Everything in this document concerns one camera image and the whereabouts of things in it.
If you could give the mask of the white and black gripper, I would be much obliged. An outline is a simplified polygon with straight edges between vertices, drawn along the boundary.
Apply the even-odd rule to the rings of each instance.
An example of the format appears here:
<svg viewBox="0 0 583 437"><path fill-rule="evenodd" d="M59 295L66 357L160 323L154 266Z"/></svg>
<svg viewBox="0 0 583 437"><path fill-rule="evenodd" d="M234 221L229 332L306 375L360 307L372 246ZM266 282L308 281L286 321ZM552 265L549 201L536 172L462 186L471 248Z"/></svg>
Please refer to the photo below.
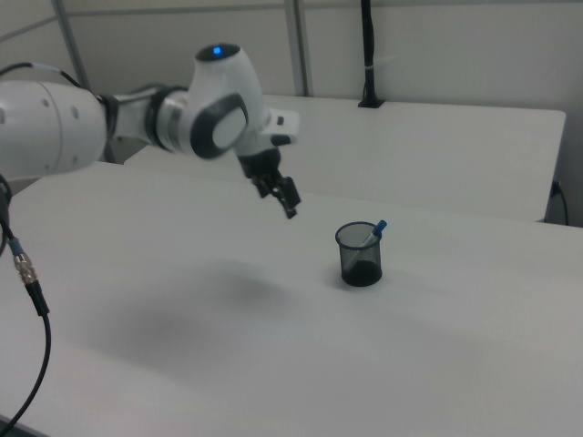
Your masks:
<svg viewBox="0 0 583 437"><path fill-rule="evenodd" d="M261 198L274 196L278 199L288 219L297 215L300 195L292 178L278 178L273 187L270 175L279 173L279 147L294 144L299 130L297 112L267 108L260 124L248 128L236 145L236 156L245 177L252 178Z"/></svg>

